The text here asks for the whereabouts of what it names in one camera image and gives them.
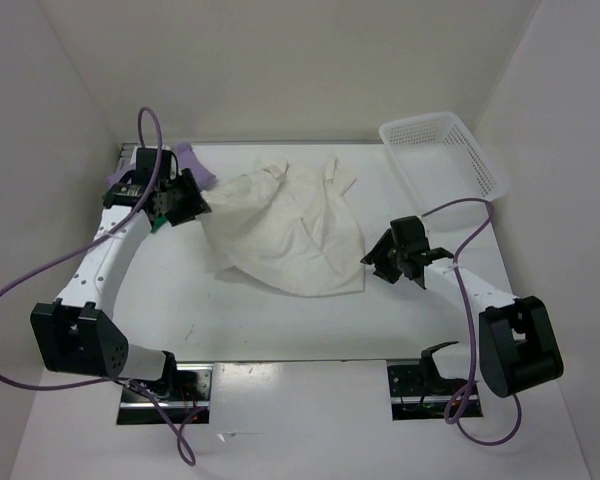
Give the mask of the white plastic basket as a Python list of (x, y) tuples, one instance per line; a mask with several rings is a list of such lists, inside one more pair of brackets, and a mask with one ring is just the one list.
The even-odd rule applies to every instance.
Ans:
[(494, 202), (508, 193), (506, 173), (451, 112), (391, 121), (380, 126), (379, 135), (417, 215), (453, 200)]

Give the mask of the cream t shirt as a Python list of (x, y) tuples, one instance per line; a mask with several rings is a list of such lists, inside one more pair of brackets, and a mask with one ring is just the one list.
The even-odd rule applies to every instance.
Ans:
[(299, 297), (363, 292), (365, 241), (345, 199), (356, 180), (336, 156), (319, 168), (279, 158), (204, 192), (212, 269)]

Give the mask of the green t shirt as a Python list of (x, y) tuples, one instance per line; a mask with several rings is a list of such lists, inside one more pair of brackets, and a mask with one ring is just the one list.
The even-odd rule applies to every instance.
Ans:
[(166, 223), (167, 223), (167, 219), (164, 216), (157, 218), (152, 225), (151, 233), (155, 234)]

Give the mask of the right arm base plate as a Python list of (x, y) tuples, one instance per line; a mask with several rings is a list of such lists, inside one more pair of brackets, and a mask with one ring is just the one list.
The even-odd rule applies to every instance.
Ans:
[(466, 381), (442, 379), (426, 381), (418, 360), (387, 363), (392, 419), (443, 420), (450, 397)]

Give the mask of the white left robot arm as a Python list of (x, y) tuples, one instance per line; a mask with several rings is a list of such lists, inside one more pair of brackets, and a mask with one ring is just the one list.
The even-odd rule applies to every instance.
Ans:
[(104, 196), (96, 246), (51, 303), (30, 315), (42, 360), (53, 372), (135, 380), (160, 400), (180, 385), (173, 353), (129, 342), (113, 321), (116, 299), (136, 251), (154, 226), (173, 226), (209, 212), (190, 169), (140, 182), (121, 182)]

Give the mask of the aluminium table edge rail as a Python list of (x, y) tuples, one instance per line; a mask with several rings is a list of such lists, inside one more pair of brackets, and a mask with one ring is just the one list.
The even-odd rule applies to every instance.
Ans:
[(123, 170), (131, 163), (131, 158), (136, 148), (135, 143), (123, 143), (120, 148), (116, 170)]

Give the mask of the lavender t shirt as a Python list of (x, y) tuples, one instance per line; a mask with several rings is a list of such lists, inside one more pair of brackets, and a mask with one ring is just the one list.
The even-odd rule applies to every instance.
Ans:
[[(107, 177), (105, 182), (108, 187), (111, 187), (115, 183), (119, 182), (125, 173), (133, 170), (137, 148), (138, 147), (136, 146), (131, 158), (131, 163), (126, 168), (116, 171)], [(181, 142), (167, 147), (167, 149), (170, 149), (175, 153), (180, 170), (189, 168), (192, 171), (192, 174), (201, 190), (209, 189), (216, 184), (216, 176), (198, 160), (191, 143)]]

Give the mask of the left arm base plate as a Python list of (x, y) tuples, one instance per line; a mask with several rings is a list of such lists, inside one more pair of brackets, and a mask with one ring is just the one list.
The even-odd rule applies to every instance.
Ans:
[[(166, 416), (176, 425), (192, 415), (193, 424), (208, 424), (214, 366), (210, 363), (178, 363), (171, 389), (156, 395)], [(116, 424), (119, 426), (159, 425), (164, 419), (150, 400), (124, 389)]]

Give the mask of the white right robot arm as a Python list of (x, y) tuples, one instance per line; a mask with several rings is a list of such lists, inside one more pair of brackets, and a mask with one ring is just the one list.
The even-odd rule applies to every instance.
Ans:
[(388, 283), (404, 277), (460, 310), (469, 308), (479, 377), (496, 396), (506, 398), (563, 375), (562, 355), (544, 303), (494, 287), (455, 262), (448, 250), (430, 247), (424, 234), (399, 241), (386, 230), (361, 263)]

